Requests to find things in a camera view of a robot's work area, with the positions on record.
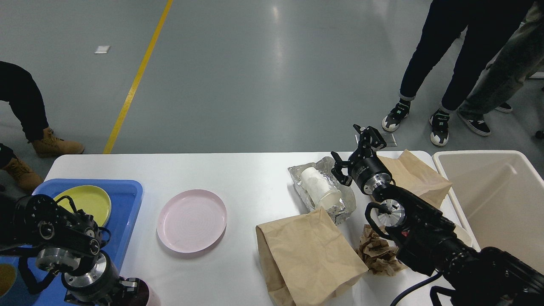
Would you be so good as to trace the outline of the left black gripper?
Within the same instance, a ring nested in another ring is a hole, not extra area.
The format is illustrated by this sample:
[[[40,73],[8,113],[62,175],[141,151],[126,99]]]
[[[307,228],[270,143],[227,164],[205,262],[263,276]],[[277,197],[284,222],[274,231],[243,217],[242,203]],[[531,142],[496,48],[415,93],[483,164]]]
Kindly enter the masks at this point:
[[[105,252],[99,252],[97,261],[80,276],[62,274],[66,288],[64,302],[79,306],[140,306],[138,297],[140,279],[123,279]]]

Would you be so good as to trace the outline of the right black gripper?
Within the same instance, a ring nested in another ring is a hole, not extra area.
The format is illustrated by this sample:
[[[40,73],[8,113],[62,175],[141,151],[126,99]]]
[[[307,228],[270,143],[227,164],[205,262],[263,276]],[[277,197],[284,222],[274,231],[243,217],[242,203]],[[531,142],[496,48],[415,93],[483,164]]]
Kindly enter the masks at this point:
[[[337,152],[330,152],[334,159],[331,173],[339,184],[349,187],[353,181],[363,194],[371,196],[378,186],[393,181],[391,172],[376,156],[378,150],[387,147],[387,142],[374,127],[352,126],[359,135],[357,149],[348,161],[343,161]],[[348,170],[348,175],[343,173],[343,169]]]

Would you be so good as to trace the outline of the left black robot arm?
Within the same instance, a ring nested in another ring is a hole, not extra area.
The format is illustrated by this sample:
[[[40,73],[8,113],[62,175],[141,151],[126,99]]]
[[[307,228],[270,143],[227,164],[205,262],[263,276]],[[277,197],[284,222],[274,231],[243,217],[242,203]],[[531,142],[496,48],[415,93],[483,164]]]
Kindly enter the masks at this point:
[[[15,200],[2,194],[1,255],[19,258],[30,294],[39,294],[60,275],[64,301],[78,306],[145,306],[150,289],[138,278],[121,277],[103,250],[111,232],[93,215],[70,209],[44,194]]]

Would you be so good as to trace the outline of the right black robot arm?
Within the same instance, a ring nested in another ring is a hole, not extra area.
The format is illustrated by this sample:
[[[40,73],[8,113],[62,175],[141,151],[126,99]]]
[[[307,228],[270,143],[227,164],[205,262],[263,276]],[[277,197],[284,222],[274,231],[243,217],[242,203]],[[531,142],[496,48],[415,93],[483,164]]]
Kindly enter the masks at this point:
[[[338,182],[355,182],[373,201],[365,208],[365,218],[381,237],[398,247],[397,259],[427,280],[399,294],[392,305],[406,295],[443,277],[451,289],[431,287],[434,306],[439,295],[448,296],[454,306],[542,306],[543,275],[508,252],[495,247],[480,251],[467,246],[455,234],[455,224],[439,209],[397,186],[392,173],[376,151],[387,143],[371,126],[355,124],[359,135],[356,150],[344,161],[336,152],[332,174]]]

